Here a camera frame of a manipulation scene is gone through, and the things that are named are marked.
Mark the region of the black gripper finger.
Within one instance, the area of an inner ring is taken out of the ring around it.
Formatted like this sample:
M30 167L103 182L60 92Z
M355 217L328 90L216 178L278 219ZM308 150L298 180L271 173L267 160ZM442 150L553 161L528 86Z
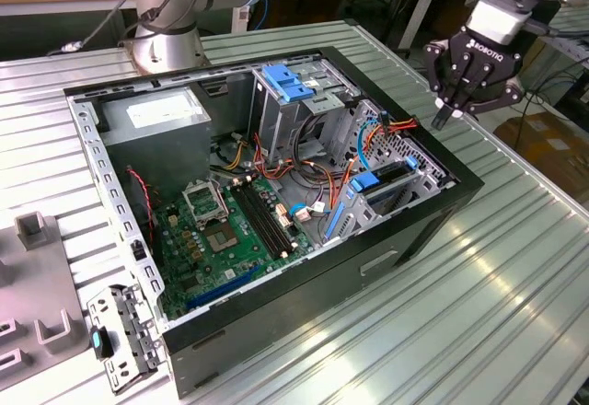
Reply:
M424 61L431 91L436 95L438 111L432 127L441 130L455 111L463 112L467 104L464 73L468 68L466 39L431 41L424 47Z
M516 76L494 62L453 65L453 115L477 115L518 103L524 90Z

